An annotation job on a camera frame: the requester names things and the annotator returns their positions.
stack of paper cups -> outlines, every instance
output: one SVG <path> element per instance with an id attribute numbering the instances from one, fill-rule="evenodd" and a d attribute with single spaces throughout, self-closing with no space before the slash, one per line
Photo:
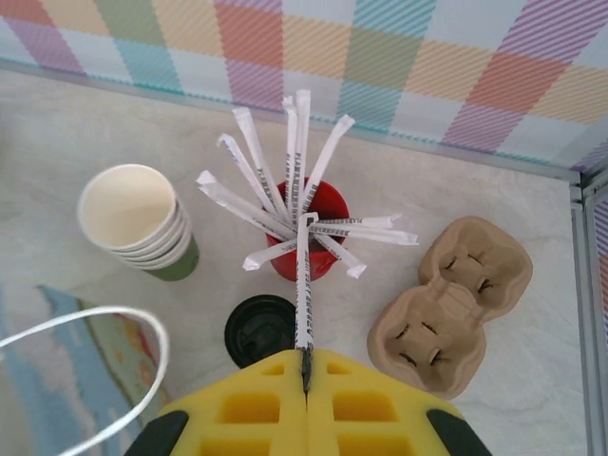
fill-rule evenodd
<path id="1" fill-rule="evenodd" d="M 121 164 L 93 178 L 78 221 L 92 243 L 162 280 L 185 278 L 199 262 L 190 217 L 169 180 L 148 166 Z"/>

white cable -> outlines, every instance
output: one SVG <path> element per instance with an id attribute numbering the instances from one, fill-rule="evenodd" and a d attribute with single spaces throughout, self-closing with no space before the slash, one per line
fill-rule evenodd
<path id="1" fill-rule="evenodd" d="M 130 410 L 125 416 L 120 418 L 119 420 L 112 423 L 110 426 L 106 427 L 97 435 L 94 435 L 90 439 L 73 446 L 65 451 L 63 451 L 59 456 L 76 456 L 81 454 L 91 447 L 98 445 L 106 439 L 109 439 L 114 434 L 120 432 L 123 428 L 125 428 L 129 423 L 131 423 L 134 419 L 143 412 L 143 410 L 152 402 L 154 395 L 157 393 L 159 388 L 161 387 L 162 379 L 167 372 L 167 365 L 169 363 L 169 334 L 167 330 L 162 325 L 160 320 L 150 312 L 143 311 L 141 309 L 132 309 L 130 307 L 120 307 L 120 306 L 109 306 L 109 307 L 97 307 L 95 309 L 87 309 L 85 311 L 69 313 L 67 315 L 58 316 L 57 318 L 53 318 L 45 323 L 41 323 L 40 325 L 36 325 L 33 328 L 25 330 L 23 332 L 19 332 L 18 334 L 12 335 L 11 337 L 7 337 L 4 340 L 0 341 L 0 349 L 6 347 L 13 342 L 16 342 L 19 339 L 23 339 L 28 335 L 39 333 L 40 331 L 49 330 L 50 328 L 54 328 L 55 326 L 63 325 L 64 323 L 68 323 L 73 320 L 77 320 L 79 318 L 86 318 L 88 316 L 93 315 L 102 315 L 102 314 L 127 314 L 135 316 L 141 320 L 149 323 L 154 329 L 156 336 L 159 338 L 159 345 L 161 346 L 161 356 L 159 360 L 159 366 L 156 371 L 156 378 L 154 379 L 154 383 L 150 387 L 148 393 L 143 397 L 140 403 L 135 406 L 132 410 Z"/>

cup lid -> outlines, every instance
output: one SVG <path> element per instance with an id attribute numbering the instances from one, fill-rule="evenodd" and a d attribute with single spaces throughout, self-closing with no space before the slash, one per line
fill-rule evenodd
<path id="1" fill-rule="evenodd" d="M 242 369 L 271 354 L 292 349 L 294 305 L 272 294 L 244 300 L 226 322 L 224 342 L 230 357 Z"/>

white marble countertop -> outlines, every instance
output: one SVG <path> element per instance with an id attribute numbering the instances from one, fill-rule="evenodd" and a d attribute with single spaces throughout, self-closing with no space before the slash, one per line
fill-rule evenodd
<path id="1" fill-rule="evenodd" d="M 281 176 L 285 128 L 256 124 Z M 251 193 L 215 147 L 222 132 L 242 141 L 230 113 L 0 72 L 0 276 L 153 310 L 172 335 L 167 382 L 176 395 L 237 370 L 223 327 L 239 302 L 257 294 L 295 300 L 295 285 L 270 265 L 241 269 L 264 236 L 195 185 L 209 169 L 241 195 Z M 311 133 L 309 171 L 326 138 Z M 164 283 L 130 270 L 80 234 L 80 191 L 123 162 L 159 169 L 190 212 L 201 260 L 185 280 Z M 585 454 L 567 183 L 351 138 L 338 146 L 324 179 L 356 217 L 406 213 L 420 246 L 348 239 L 369 268 L 355 280 L 336 264 L 313 283 L 315 344 L 370 365 L 368 330 L 386 304 L 417 284 L 430 243 L 456 218 L 486 218 L 522 243 L 534 275 L 515 310 L 486 324 L 484 362 L 453 402 L 495 455 Z"/>

paper straw wrapper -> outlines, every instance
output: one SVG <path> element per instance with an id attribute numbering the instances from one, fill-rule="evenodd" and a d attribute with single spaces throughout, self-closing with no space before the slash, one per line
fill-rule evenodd
<path id="1" fill-rule="evenodd" d="M 400 219 L 403 214 L 393 214 L 386 217 L 362 217 L 362 218 L 329 218 L 320 220 L 317 224 L 330 225 L 361 225 L 370 228 L 392 228 L 393 223 Z"/>
<path id="2" fill-rule="evenodd" d="M 356 229 L 352 225 L 316 224 L 310 227 L 314 235 L 338 236 L 340 238 L 361 238 L 399 245 L 418 245 L 417 236 L 405 231 Z"/>
<path id="3" fill-rule="evenodd" d="M 237 120 L 238 128 L 240 128 L 240 131 L 243 133 L 247 146 L 249 147 L 249 152 L 251 153 L 254 165 L 256 166 L 257 178 L 264 189 L 264 193 L 275 208 L 275 212 L 279 214 L 285 221 L 289 220 L 287 209 L 283 203 L 283 198 L 276 188 L 273 175 L 270 173 L 268 164 L 264 159 L 262 147 L 259 144 L 259 139 L 257 138 L 254 119 L 251 117 L 251 111 L 247 107 L 238 107 L 233 109 L 232 112 Z"/>
<path id="4" fill-rule="evenodd" d="M 203 171 L 197 179 L 197 183 L 200 185 L 200 191 L 217 204 L 266 234 L 279 240 L 288 240 L 294 237 L 295 230 L 293 228 L 228 190 L 209 171 Z"/>
<path id="5" fill-rule="evenodd" d="M 287 154 L 285 159 L 285 201 L 287 214 L 293 226 L 297 226 L 297 198 L 294 195 L 295 145 L 297 143 L 297 112 L 294 97 L 285 97 L 283 107 L 287 112 Z"/>
<path id="6" fill-rule="evenodd" d="M 339 242 L 336 242 L 331 237 L 327 235 L 314 235 L 314 238 L 334 257 L 346 264 L 346 266 L 349 268 L 349 270 L 346 272 L 348 276 L 359 278 L 359 276 L 361 276 L 368 267 L 367 264 L 362 262 L 359 258 L 342 247 Z"/>
<path id="7" fill-rule="evenodd" d="M 306 212 L 313 201 L 314 194 L 316 193 L 316 189 L 319 188 L 319 183 L 323 178 L 323 174 L 325 173 L 325 169 L 327 165 L 330 163 L 332 159 L 333 152 L 335 148 L 338 146 L 338 142 L 340 138 L 344 136 L 344 134 L 349 131 L 354 125 L 354 119 L 347 115 L 342 116 L 342 118 L 338 121 L 335 127 L 330 134 L 330 137 L 325 141 L 325 145 L 323 149 L 321 149 L 321 153 L 319 158 L 314 165 L 313 172 L 309 176 L 308 183 L 306 184 L 306 188 L 304 189 L 304 193 L 300 196 L 303 201 L 302 212 Z"/>
<path id="8" fill-rule="evenodd" d="M 304 214 L 297 224 L 297 277 L 295 282 L 295 348 L 311 350 L 313 344 L 313 308 L 311 295 L 311 260 L 309 256 L 309 226 L 318 214 Z"/>
<path id="9" fill-rule="evenodd" d="M 264 250 L 260 250 L 259 252 L 255 252 L 250 254 L 245 258 L 243 262 L 243 269 L 245 271 L 256 271 L 258 270 L 262 264 L 271 259 L 275 259 L 278 257 L 282 257 L 285 254 L 289 254 L 293 252 L 297 248 L 297 239 L 287 240 L 285 242 L 281 242 L 280 244 L 273 245 Z"/>
<path id="10" fill-rule="evenodd" d="M 306 175 L 306 152 L 308 150 L 308 129 L 311 117 L 311 91 L 298 90 L 295 93 L 297 112 L 297 142 L 295 143 L 294 193 L 297 201 L 297 214 L 304 211 L 304 176 Z"/>
<path id="11" fill-rule="evenodd" d="M 249 163 L 247 162 L 247 159 L 245 159 L 240 147 L 238 147 L 237 141 L 235 141 L 235 139 L 230 135 L 222 134 L 219 136 L 216 145 L 219 146 L 221 143 L 224 144 L 226 149 L 228 149 L 228 152 L 230 152 L 230 155 L 237 164 L 238 169 L 240 169 L 242 175 L 249 182 L 249 185 L 254 190 L 254 193 L 262 203 L 262 206 L 264 206 L 264 209 L 275 216 L 278 215 L 275 207 L 268 199 L 268 195 L 266 195 L 262 185 L 259 183 L 259 180 L 257 180 L 256 174 L 251 169 L 251 166 L 249 166 Z"/>

